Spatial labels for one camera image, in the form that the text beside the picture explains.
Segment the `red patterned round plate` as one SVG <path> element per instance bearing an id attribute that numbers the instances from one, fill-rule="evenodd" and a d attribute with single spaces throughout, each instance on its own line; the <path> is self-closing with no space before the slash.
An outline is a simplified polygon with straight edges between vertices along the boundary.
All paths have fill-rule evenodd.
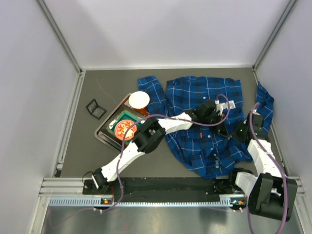
<path id="1" fill-rule="evenodd" d="M 134 122 L 130 119 L 121 120 L 120 122 L 118 122 L 115 125 L 115 128 L 114 128 L 115 136 L 119 140 L 123 140 L 123 139 L 125 139 L 125 141 L 131 140 L 134 137 L 135 132 L 137 131 L 137 126 L 134 125 L 128 132 L 126 132 L 126 131 L 133 124 L 134 124 Z"/>

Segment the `green square dish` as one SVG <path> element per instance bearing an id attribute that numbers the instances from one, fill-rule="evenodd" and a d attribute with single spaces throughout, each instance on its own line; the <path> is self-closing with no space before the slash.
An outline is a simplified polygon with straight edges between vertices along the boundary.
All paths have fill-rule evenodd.
<path id="1" fill-rule="evenodd" d="M 126 131 L 131 125 L 142 118 L 143 116 L 137 112 L 122 110 L 108 119 L 107 126 L 105 127 L 107 135 L 116 141 L 122 141 L 124 139 L 126 142 L 129 142 L 134 137 L 140 123 L 133 126 L 128 132 Z"/>

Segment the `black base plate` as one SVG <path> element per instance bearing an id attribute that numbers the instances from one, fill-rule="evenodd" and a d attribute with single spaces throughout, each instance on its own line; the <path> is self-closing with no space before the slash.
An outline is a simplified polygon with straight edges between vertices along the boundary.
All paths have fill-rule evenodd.
<path id="1" fill-rule="evenodd" d="M 124 189 L 124 195 L 135 192 L 172 192 L 203 191 L 208 195 L 241 194 L 242 190 L 232 185 L 228 179 L 206 180 L 199 177 L 124 177 L 121 183 L 118 180 L 105 182 L 98 189 L 92 179 L 86 179 L 82 193 L 84 195 L 120 195 L 120 188 Z"/>

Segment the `metal tray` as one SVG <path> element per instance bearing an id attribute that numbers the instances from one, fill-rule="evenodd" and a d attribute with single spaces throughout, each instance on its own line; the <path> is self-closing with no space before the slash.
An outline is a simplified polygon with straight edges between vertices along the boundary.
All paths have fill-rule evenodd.
<path id="1" fill-rule="evenodd" d="M 121 150 L 122 140 L 115 135 L 115 126 L 124 119 L 129 119 L 133 122 L 136 122 L 150 114 L 147 107 L 141 110 L 132 108 L 128 101 L 130 95 L 131 93 L 127 94 L 126 97 L 95 130 L 96 139 L 110 146 L 117 152 L 120 152 Z"/>

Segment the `blue plaid shirt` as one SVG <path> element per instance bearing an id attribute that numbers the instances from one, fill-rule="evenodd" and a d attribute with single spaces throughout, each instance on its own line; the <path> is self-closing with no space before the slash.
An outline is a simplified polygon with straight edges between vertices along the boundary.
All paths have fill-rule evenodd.
<path id="1" fill-rule="evenodd" d="M 178 116 L 188 110 L 195 111 L 195 122 L 188 130 L 167 134 L 165 139 L 174 157 L 186 168 L 205 179 L 225 176 L 239 162 L 251 162 L 247 145 L 230 135 L 244 121 L 243 95 L 239 80 L 214 77 L 181 77 L 167 81 L 164 90 L 155 76 L 140 78 L 138 89 L 150 97 L 150 114 Z M 204 115 L 199 108 L 208 100 L 231 106 L 223 110 L 228 116 L 219 126 L 209 128 L 221 118 Z"/>

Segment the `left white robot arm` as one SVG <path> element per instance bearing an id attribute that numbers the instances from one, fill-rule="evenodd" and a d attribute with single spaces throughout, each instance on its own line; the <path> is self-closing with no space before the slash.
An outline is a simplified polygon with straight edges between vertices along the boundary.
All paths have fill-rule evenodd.
<path id="1" fill-rule="evenodd" d="M 92 181 L 96 189 L 107 189 L 109 182 L 116 180 L 119 173 L 134 160 L 154 151 L 166 135 L 180 130 L 188 130 L 193 124 L 205 127 L 220 125 L 228 118 L 230 109 L 231 105 L 228 100 L 221 103 L 217 99 L 215 101 L 208 100 L 202 106 L 174 117 L 154 114 L 141 118 L 126 130 L 128 133 L 129 130 L 140 124 L 128 146 L 124 147 L 125 140 L 123 139 L 120 154 L 110 163 L 92 173 Z"/>

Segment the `orange cup white lid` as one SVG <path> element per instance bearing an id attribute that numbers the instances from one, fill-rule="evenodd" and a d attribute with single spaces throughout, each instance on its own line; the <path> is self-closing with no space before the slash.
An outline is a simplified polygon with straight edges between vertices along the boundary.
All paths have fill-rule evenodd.
<path id="1" fill-rule="evenodd" d="M 150 97 L 146 92 L 136 91 L 130 95 L 128 101 L 131 108 L 143 116 L 149 115 L 147 106 L 150 102 Z"/>

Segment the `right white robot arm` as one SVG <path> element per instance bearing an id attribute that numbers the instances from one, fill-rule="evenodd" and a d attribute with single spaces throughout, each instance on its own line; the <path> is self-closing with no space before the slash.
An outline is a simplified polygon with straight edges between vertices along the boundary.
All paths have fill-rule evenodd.
<path id="1" fill-rule="evenodd" d="M 291 218 L 298 185 L 294 179 L 286 177 L 284 186 L 283 168 L 276 164 L 271 151 L 271 143 L 262 130 L 263 116 L 247 115 L 239 123 L 233 138 L 245 143 L 252 156 L 257 175 L 245 169 L 234 169 L 231 183 L 240 188 L 248 199 L 248 210 L 253 215 L 283 220 L 284 208 L 287 208 L 285 221 Z"/>

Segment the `small black open case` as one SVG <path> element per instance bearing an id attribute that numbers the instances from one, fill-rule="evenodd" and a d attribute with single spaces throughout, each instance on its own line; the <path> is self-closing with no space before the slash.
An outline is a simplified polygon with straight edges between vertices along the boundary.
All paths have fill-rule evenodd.
<path id="1" fill-rule="evenodd" d="M 86 109 L 90 115 L 96 119 L 101 119 L 103 115 L 107 112 L 104 108 L 100 107 L 96 99 L 92 99 L 87 105 Z"/>

